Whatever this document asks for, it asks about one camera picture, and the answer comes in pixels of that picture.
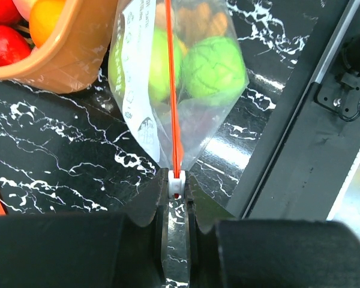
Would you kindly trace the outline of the orange zipper clear bag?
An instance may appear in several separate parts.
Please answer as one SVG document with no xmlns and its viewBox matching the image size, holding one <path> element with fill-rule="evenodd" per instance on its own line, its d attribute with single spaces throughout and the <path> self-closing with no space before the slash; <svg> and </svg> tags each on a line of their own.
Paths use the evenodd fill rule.
<svg viewBox="0 0 360 288">
<path fill-rule="evenodd" d="M 194 9 L 201 2 L 208 2 L 213 14 L 225 12 L 228 28 L 223 37 L 238 43 L 233 20 L 224 1 L 119 1 L 113 27 L 110 50 L 117 41 L 122 40 L 121 64 L 125 91 L 123 98 L 111 92 L 132 136 L 153 161 L 168 170 L 168 196 L 171 199 L 184 196 L 186 173 L 236 103 L 208 105 L 191 98 L 182 84 L 185 57 L 182 56 L 178 40 L 185 43 L 188 51 L 202 40 L 187 43 L 179 37 L 172 29 L 170 12 L 171 9 L 177 12 L 181 7 Z M 148 93 L 155 28 L 167 32 L 169 56 L 170 95 L 166 101 L 159 103 L 152 102 Z M 183 110 L 213 110 L 217 114 L 215 127 L 209 131 L 181 131 L 179 114 Z"/>
</svg>

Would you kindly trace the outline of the dark red apple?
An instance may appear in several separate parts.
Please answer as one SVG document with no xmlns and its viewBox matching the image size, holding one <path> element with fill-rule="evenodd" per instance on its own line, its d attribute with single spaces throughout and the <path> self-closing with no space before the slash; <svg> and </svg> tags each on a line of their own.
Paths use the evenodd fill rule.
<svg viewBox="0 0 360 288">
<path fill-rule="evenodd" d="M 213 110 L 183 110 L 179 114 L 181 131 L 209 131 L 215 127 L 217 114 Z"/>
</svg>

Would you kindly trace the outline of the yellow bell pepper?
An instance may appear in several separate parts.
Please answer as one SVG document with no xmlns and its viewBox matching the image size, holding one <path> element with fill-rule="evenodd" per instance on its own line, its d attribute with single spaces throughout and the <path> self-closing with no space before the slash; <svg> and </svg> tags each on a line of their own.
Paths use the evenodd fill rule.
<svg viewBox="0 0 360 288">
<path fill-rule="evenodd" d="M 185 45 L 185 43 L 181 40 L 178 40 L 178 46 L 182 52 L 182 56 L 185 57 L 187 52 L 188 52 L 188 48 L 187 46 Z"/>
</svg>

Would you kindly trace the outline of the green apple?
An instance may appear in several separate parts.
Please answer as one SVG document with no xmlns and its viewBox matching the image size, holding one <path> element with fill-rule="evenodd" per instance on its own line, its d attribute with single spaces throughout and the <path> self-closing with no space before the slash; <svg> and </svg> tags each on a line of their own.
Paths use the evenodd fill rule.
<svg viewBox="0 0 360 288">
<path fill-rule="evenodd" d="M 125 79 L 121 64 L 122 40 L 117 41 L 110 50 L 108 61 L 108 80 L 113 93 L 124 97 Z M 149 70 L 148 93 L 154 103 L 164 102 L 169 98 L 169 56 L 167 50 L 167 32 L 155 28 Z"/>
</svg>

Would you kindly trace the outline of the light green lime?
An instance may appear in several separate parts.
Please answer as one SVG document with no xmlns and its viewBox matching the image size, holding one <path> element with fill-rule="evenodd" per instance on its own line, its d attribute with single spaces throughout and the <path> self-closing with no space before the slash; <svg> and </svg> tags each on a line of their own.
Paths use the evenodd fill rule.
<svg viewBox="0 0 360 288">
<path fill-rule="evenodd" d="M 196 43 L 183 60 L 182 84 L 191 98 L 208 105 L 236 102 L 249 84 L 238 43 L 223 36 Z"/>
</svg>

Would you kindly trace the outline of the orange ginger piece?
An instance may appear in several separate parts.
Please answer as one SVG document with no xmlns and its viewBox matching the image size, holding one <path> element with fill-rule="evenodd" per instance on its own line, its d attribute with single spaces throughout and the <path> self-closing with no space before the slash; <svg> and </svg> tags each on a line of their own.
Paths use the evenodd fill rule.
<svg viewBox="0 0 360 288">
<path fill-rule="evenodd" d="M 199 3 L 194 9 L 181 7 L 177 12 L 171 9 L 172 29 L 187 43 L 224 36 L 228 28 L 225 12 L 212 13 L 208 2 Z"/>
</svg>

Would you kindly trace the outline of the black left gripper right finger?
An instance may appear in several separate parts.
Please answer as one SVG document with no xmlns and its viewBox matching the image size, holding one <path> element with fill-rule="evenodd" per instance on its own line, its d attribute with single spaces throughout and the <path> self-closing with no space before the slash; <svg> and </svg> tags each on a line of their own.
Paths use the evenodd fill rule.
<svg viewBox="0 0 360 288">
<path fill-rule="evenodd" d="M 335 221 L 237 220 L 185 182 L 190 287 L 360 287 L 360 240 Z"/>
</svg>

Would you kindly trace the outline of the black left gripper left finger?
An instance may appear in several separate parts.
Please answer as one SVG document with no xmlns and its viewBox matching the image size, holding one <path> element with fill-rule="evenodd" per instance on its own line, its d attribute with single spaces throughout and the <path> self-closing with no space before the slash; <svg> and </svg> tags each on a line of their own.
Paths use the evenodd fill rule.
<svg viewBox="0 0 360 288">
<path fill-rule="evenodd" d="M 0 287 L 161 287 L 168 170 L 115 212 L 0 216 Z"/>
</svg>

